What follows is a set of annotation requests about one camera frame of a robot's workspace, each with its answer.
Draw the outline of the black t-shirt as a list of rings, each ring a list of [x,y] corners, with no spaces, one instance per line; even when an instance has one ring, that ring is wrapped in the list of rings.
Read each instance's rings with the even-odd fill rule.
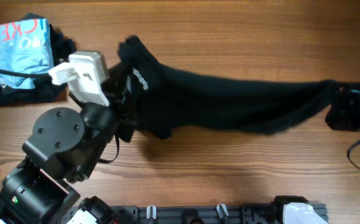
[[[113,77],[131,82],[118,129],[124,142],[135,131],[167,139],[182,126],[275,134],[325,109],[339,91],[334,80],[233,80],[178,70],[160,63],[135,35],[120,43],[118,56]]]

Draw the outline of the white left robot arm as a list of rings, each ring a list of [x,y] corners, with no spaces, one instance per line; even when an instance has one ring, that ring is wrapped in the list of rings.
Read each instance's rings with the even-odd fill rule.
[[[100,84],[109,104],[79,105],[79,112],[58,107],[34,123],[22,145],[26,156],[8,173],[0,191],[0,223],[59,223],[80,194],[72,187],[91,176],[111,140],[118,141],[120,124],[127,121],[134,69],[119,63]]]

